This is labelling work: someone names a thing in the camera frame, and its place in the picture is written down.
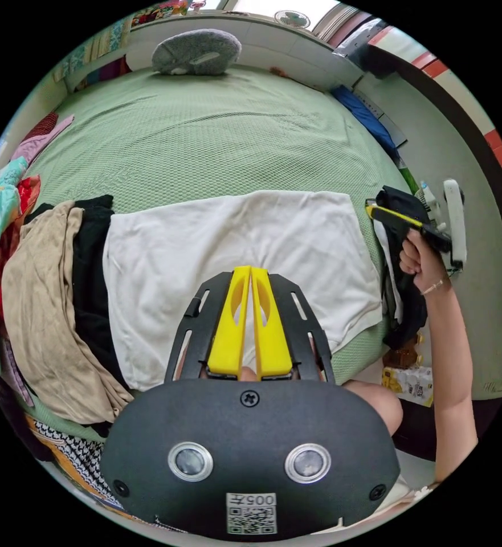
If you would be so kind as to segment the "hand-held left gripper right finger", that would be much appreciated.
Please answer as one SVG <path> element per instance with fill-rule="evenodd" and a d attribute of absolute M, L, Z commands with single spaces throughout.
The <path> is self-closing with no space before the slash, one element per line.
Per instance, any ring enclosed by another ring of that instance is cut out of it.
<path fill-rule="evenodd" d="M 257 377 L 288 377 L 293 365 L 267 270 L 251 268 L 251 290 Z"/>

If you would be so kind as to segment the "person's right hand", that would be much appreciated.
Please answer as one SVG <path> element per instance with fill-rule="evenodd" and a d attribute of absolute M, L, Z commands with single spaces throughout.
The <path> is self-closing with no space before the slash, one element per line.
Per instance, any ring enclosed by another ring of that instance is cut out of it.
<path fill-rule="evenodd" d="M 441 256 L 417 230 L 408 231 L 399 255 L 399 266 L 404 273 L 413 276 L 414 284 L 423 296 L 451 285 Z"/>

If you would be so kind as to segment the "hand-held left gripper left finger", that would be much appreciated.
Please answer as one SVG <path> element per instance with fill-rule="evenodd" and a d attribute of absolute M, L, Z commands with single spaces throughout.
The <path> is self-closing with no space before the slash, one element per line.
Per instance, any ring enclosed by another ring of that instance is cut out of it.
<path fill-rule="evenodd" d="M 241 378 L 250 278 L 250 266 L 231 274 L 207 361 L 211 376 Z"/>

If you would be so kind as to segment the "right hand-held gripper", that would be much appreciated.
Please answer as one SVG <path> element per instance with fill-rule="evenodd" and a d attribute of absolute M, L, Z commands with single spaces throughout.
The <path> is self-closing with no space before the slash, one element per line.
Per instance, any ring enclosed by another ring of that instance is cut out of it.
<path fill-rule="evenodd" d="M 385 226 L 389 226 L 392 229 L 410 228 L 419 230 L 422 238 L 428 243 L 428 245 L 439 253 L 452 252 L 451 237 L 439 231 L 431 223 L 422 223 L 421 221 L 410 218 L 396 211 L 378 206 L 377 204 L 366 205 L 365 211 L 370 219 L 380 222 Z"/>

